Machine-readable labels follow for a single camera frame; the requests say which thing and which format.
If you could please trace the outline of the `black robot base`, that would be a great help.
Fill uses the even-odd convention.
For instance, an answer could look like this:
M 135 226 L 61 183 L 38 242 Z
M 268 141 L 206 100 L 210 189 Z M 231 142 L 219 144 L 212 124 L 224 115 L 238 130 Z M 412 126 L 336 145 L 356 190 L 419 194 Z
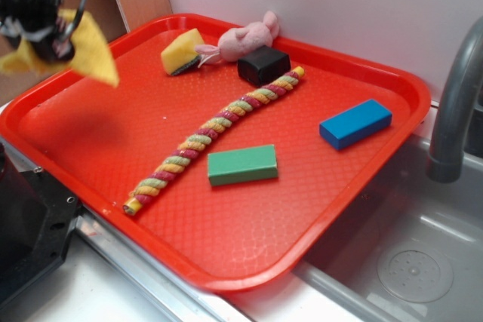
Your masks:
M 43 169 L 19 171 L 1 146 L 1 307 L 59 268 L 80 208 Z

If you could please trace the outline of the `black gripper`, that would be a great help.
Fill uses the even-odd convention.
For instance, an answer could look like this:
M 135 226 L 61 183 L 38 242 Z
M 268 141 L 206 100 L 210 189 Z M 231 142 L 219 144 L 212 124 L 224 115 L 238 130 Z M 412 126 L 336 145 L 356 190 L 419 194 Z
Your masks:
M 66 25 L 58 15 L 60 1 L 1 0 L 1 36 L 14 50 L 26 41 L 45 62 L 72 60 L 72 42 L 60 39 Z

